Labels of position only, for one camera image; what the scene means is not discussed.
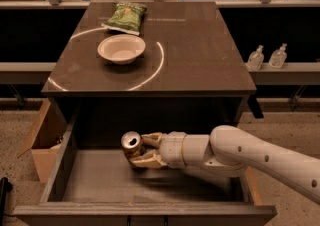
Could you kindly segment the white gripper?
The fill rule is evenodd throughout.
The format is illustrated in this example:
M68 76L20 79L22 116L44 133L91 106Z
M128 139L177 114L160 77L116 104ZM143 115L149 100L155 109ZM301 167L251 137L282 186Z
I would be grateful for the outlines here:
M184 132L143 134L143 143L154 148L160 147L159 152L151 150L142 156L130 158L129 161L138 168L160 169L166 165L170 168L184 168L182 147L185 137Z

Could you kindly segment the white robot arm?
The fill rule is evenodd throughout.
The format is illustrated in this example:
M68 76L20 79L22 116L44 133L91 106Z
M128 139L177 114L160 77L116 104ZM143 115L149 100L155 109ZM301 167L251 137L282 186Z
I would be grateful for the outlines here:
M320 203L320 160L268 143L237 127L220 125L209 135L184 132L123 135L121 146L136 168L176 168L196 177L238 177L256 168Z

